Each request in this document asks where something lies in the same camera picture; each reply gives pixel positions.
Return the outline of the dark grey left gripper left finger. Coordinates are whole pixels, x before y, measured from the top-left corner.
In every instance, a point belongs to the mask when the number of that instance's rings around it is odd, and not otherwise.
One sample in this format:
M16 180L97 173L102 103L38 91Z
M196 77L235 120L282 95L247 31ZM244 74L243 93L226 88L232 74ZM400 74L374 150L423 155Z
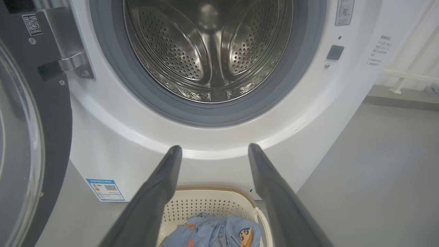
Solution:
M125 207L99 247L155 247L164 207L174 196L182 148L172 146Z

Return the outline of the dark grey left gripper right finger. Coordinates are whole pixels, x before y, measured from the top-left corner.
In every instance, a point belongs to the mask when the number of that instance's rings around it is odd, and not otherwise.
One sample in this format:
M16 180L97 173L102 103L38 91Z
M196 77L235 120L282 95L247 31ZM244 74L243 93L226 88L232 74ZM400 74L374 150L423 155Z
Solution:
M265 202L275 247L334 247L262 148L248 146L254 187Z

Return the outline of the blue cartoon print garment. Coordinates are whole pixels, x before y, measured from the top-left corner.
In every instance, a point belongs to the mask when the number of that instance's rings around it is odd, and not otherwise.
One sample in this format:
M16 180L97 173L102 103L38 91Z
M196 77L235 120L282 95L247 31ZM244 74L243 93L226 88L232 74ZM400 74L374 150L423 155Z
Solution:
M261 230L243 217L200 213L178 225L159 247L259 247Z

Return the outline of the round glass washing machine door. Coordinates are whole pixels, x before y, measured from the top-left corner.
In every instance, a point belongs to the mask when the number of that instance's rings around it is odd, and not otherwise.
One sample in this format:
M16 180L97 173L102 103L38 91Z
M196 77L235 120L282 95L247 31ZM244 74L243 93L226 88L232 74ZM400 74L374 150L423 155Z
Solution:
M31 37L22 15L36 14ZM34 247L61 191L72 144L69 71L38 67L86 50L72 0L0 0L0 247Z

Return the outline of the cream perforated laundry basket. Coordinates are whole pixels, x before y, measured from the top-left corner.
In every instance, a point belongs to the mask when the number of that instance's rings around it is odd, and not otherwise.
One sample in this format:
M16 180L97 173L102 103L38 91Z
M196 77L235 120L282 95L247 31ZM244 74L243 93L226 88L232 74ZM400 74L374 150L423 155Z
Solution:
M262 228L259 247L274 247L268 220L255 200L245 191L227 186L179 186L164 208L156 247L178 225L200 213L234 215L258 223Z

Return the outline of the white front-load washing machine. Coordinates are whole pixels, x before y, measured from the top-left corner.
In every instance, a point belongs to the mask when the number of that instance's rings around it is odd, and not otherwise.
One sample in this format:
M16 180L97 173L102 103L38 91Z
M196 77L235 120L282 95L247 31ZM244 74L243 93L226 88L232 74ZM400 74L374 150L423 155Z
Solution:
M258 194L248 146L258 144L281 177L298 191L334 144L389 64L414 23L416 0L355 0L350 25L335 26L337 0L328 0L323 33L309 69L267 122L244 130L142 132L118 121L101 96L120 89L97 42L89 4L72 0L72 10L91 62L92 80L69 76L73 139L70 160L86 179L114 180L126 201L133 199L168 149L182 148L179 185L234 186ZM327 59L332 45L345 47Z

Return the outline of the grey rubber door gasket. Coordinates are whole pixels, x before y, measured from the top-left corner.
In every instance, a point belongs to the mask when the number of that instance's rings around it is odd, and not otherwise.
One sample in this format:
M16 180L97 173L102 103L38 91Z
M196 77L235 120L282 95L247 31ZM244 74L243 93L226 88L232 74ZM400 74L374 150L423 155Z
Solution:
M323 33L328 0L293 0L292 29L283 56L267 80L251 94L226 103L202 104L183 99L158 85L138 61L127 35L123 0L93 0L90 14L97 42L118 83L129 96L100 101L111 115L142 132L244 130L271 117L309 69Z

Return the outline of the chrome door hinge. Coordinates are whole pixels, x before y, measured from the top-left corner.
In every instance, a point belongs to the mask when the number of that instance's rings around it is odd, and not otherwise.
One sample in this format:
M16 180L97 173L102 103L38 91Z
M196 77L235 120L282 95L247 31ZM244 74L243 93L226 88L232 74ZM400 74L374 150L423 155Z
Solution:
M88 56L83 52L79 52L69 58L51 61L39 66L37 69L44 80L54 79L69 71L74 72L80 78L95 78Z

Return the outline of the black door lock socket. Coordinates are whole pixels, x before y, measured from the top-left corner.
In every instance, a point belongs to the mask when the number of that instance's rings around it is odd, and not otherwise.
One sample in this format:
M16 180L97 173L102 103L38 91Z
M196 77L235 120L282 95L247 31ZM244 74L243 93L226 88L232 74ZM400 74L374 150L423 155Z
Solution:
M343 46L332 45L330 50L329 50L329 52L328 52L327 59L329 59L329 60L339 60L341 55L342 55L342 52L343 52L344 48L345 47L343 47Z

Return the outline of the white QR door sticker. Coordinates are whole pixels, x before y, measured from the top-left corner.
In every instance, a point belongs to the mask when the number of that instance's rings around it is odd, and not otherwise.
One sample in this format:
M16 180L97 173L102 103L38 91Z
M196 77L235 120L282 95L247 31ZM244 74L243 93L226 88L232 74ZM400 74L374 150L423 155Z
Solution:
M36 14L22 15L22 19L31 37L44 34Z

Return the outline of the blue energy label sticker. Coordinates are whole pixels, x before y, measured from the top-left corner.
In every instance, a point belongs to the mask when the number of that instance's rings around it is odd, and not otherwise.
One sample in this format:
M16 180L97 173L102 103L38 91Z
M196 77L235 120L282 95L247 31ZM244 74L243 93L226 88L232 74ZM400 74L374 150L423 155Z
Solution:
M100 201L124 202L125 198L121 194L114 180L105 179L86 179L90 188L94 191Z

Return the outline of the stainless steel washer drum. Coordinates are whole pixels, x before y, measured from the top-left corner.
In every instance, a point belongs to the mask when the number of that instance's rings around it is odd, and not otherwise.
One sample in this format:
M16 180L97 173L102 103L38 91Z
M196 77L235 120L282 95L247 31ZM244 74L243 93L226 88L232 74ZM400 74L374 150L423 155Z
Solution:
M251 94L288 44L293 0L123 0L134 53L167 91L202 104Z

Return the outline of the grey warning sticker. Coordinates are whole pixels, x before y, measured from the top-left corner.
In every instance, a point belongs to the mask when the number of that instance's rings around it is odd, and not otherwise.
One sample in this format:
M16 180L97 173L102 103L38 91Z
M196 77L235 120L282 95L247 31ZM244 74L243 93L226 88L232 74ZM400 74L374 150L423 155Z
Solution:
M350 25L355 0L337 0L335 26Z

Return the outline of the white metal railing frame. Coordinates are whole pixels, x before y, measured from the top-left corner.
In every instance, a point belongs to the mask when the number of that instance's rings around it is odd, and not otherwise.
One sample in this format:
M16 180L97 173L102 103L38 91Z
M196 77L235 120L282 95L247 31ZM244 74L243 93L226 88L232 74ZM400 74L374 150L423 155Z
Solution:
M375 82L397 94L403 89L439 91L439 0L416 2L420 12Z

